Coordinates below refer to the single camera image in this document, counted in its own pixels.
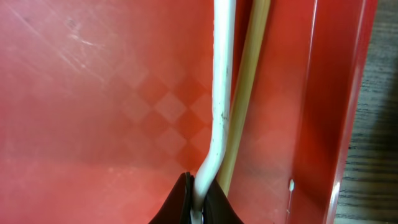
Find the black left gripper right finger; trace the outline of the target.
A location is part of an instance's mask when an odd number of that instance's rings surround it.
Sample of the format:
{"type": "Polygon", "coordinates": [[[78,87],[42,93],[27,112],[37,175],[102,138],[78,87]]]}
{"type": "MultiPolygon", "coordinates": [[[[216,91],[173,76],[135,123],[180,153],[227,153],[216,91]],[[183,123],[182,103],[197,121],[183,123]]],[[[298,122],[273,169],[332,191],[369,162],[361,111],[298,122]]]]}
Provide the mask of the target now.
{"type": "Polygon", "coordinates": [[[204,224],[243,224],[229,203],[217,180],[214,180],[207,192],[203,204],[204,224]]]}

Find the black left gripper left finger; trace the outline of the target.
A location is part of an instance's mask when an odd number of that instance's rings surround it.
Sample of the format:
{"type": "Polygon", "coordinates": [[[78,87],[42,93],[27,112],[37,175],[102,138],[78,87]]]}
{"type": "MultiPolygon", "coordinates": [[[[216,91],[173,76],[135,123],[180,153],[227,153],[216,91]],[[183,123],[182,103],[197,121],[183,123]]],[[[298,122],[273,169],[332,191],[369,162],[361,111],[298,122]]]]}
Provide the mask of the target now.
{"type": "Polygon", "coordinates": [[[193,176],[182,173],[149,224],[191,224],[193,176]]]}

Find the wooden chopstick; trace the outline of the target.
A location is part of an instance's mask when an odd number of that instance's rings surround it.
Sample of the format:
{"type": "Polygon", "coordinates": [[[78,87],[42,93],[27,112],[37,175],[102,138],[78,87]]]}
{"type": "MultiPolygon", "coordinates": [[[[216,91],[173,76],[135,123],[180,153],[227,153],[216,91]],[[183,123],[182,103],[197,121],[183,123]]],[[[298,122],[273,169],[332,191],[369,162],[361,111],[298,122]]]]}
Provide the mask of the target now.
{"type": "Polygon", "coordinates": [[[217,181],[228,195],[246,120],[271,0],[253,0],[231,109],[228,140],[217,181]]]}

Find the white plastic fork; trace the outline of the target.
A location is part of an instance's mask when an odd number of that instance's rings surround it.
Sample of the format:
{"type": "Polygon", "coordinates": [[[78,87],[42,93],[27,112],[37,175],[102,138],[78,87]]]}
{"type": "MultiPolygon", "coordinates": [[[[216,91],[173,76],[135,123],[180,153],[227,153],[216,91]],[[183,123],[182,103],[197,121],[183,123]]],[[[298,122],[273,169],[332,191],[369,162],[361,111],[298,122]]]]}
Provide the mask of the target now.
{"type": "Polygon", "coordinates": [[[226,152],[231,101],[235,0],[214,0],[212,129],[208,154],[193,186],[190,212],[193,224],[201,224],[205,196],[214,181],[226,152]]]}

